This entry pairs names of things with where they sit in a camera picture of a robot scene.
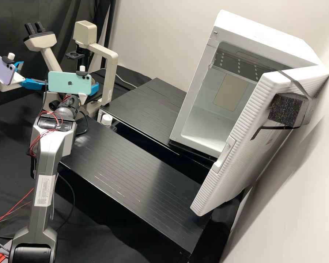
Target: white mini fridge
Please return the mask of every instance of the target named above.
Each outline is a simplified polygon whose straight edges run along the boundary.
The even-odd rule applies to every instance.
[[[217,158],[191,209],[203,215],[238,195],[272,158],[290,130],[267,119],[276,93],[314,97],[329,72],[302,39],[220,11],[170,139]]]

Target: small white bottle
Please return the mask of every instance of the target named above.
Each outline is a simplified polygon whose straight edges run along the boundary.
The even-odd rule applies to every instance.
[[[104,114],[101,118],[101,123],[106,126],[107,128],[113,130],[114,132],[117,131],[117,128],[112,125],[113,117],[110,114]]]

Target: teal iphone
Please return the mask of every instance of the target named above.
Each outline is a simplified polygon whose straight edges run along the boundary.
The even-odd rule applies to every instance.
[[[77,75],[72,72],[49,71],[49,91],[86,95],[91,94],[91,76]]]

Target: purple iphone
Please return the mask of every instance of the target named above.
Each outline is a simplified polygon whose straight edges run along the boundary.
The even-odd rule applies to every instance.
[[[15,66],[13,64],[7,64],[2,60],[0,56],[0,82],[5,85],[9,85],[15,73]]]

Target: black foam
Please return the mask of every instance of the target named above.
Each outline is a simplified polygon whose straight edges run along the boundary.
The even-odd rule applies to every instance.
[[[300,126],[309,105],[308,99],[296,93],[278,93],[272,100],[268,119],[289,127]]]

